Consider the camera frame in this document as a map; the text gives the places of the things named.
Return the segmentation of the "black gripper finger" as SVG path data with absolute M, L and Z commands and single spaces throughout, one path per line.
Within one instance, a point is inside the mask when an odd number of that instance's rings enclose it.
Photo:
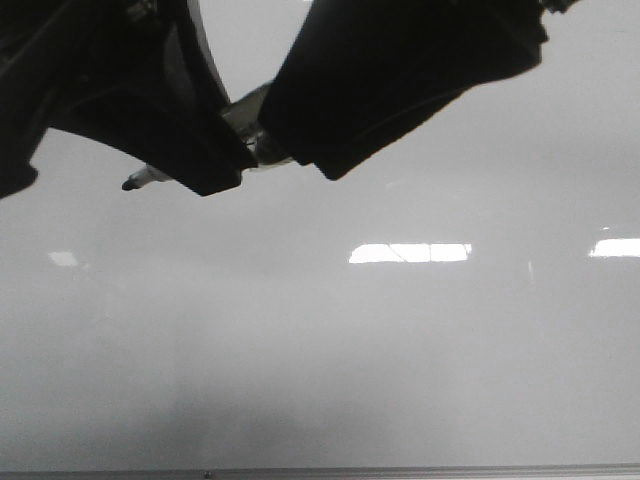
M 540 64 L 538 1 L 316 1 L 259 121 L 337 180 L 468 90 Z
M 110 146 L 201 196 L 255 163 L 222 112 L 229 97 L 195 1 L 5 1 L 1 193 L 37 179 L 50 129 Z

